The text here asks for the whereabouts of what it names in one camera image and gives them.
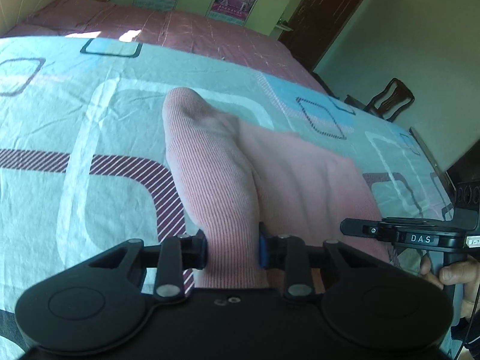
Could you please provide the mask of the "person's right hand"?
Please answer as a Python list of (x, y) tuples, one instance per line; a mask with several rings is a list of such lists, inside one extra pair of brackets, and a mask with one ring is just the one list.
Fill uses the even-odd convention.
[(431, 271), (431, 260), (427, 255), (421, 259), (419, 276), (429, 281), (440, 289), (445, 286), (462, 284), (464, 297), (462, 300), (460, 316), (471, 319), (472, 314), (479, 310), (479, 304), (475, 306), (475, 299), (479, 289), (479, 261), (468, 256), (463, 262), (456, 262), (450, 266), (442, 267), (439, 274)]

